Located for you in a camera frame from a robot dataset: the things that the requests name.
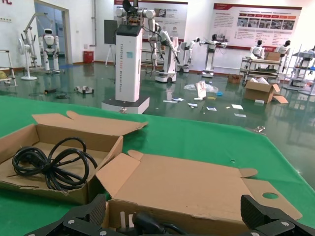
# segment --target poster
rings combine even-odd
[[[215,3],[210,33],[227,48],[249,50],[258,40],[266,52],[292,39],[301,7]]]
[[[142,0],[138,4],[139,8],[154,10],[156,12],[156,23],[164,31],[167,31],[171,37],[178,37],[179,41],[184,40],[188,2]],[[122,7],[122,0],[114,1],[114,11],[117,7]],[[144,27],[143,38],[144,41],[147,41],[149,35],[147,19],[144,21]]]

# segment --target green tablecloth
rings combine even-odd
[[[32,114],[75,111],[79,114],[148,121],[125,136],[129,149],[237,168],[255,168],[302,214],[301,223],[315,228],[315,192],[263,135],[241,127],[149,115],[125,115],[97,108],[38,102],[0,96],[0,136],[35,121]],[[60,219],[72,205],[32,195],[0,190],[0,235],[20,236]]]

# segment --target black power cord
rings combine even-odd
[[[81,143],[83,151],[76,148],[68,148],[59,153],[55,159],[52,159],[54,151],[64,142],[68,140],[77,140]],[[97,167],[95,160],[86,153],[87,147],[85,143],[78,137],[69,137],[61,140],[57,143],[53,149],[50,151],[48,157],[43,153],[42,150],[36,147],[22,147],[19,149],[14,157],[12,158],[12,165],[14,167],[15,173],[23,177],[34,176],[42,173],[45,175],[46,184],[48,188],[67,191],[72,189],[81,188],[88,179],[89,176],[89,163],[88,159]],[[78,157],[61,162],[64,158],[71,154],[77,154]],[[60,166],[73,163],[78,160],[82,160],[85,172],[83,177],[78,176],[74,173],[66,171]],[[31,164],[33,168],[23,167],[21,164]]]

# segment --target black device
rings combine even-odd
[[[74,207],[59,221],[24,236],[124,236],[100,226],[105,204],[105,194],[98,194],[90,204]],[[280,209],[260,205],[250,195],[241,197],[241,216],[250,230],[240,236],[315,236],[315,229],[296,222]],[[170,234],[165,230],[169,225],[159,224],[144,213],[137,214],[133,222],[138,235]]]

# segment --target cardboard box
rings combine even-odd
[[[142,154],[121,153],[96,176],[112,199],[107,227],[120,226],[120,212],[146,212],[192,234],[235,236],[247,231],[240,199],[249,194],[260,204],[277,207],[294,219],[302,217],[269,182],[248,179],[255,169]],[[267,199],[263,193],[274,193]]]
[[[228,74],[227,76],[227,82],[231,84],[239,84],[241,82],[241,79],[243,78],[242,75],[232,75]]]
[[[249,100],[262,100],[265,103],[271,102],[272,98],[278,100],[280,103],[288,103],[283,96],[274,96],[275,92],[280,92],[280,88],[277,84],[266,85],[261,83],[255,83],[247,81],[245,85],[245,95],[244,98]]]
[[[34,115],[37,125],[31,124],[0,139],[0,188],[86,204],[97,193],[103,191],[95,174],[102,166],[122,152],[123,137],[121,135],[140,129],[147,124],[81,116],[74,112],[67,112],[67,116],[61,114]],[[82,188],[68,192],[55,191],[48,189],[42,174],[28,178],[16,175],[12,166],[12,156],[18,149],[33,146],[40,148],[48,156],[53,146],[67,137],[81,138],[87,146],[87,153],[98,164],[96,170],[92,163],[89,164],[88,182]],[[69,147],[81,149],[82,146],[77,141],[67,141],[55,151],[54,157]],[[77,157],[75,154],[69,155],[63,161],[75,157]],[[84,165],[79,161],[64,165],[63,168],[80,176],[84,174]]]
[[[265,60],[280,60],[280,53],[265,53]]]

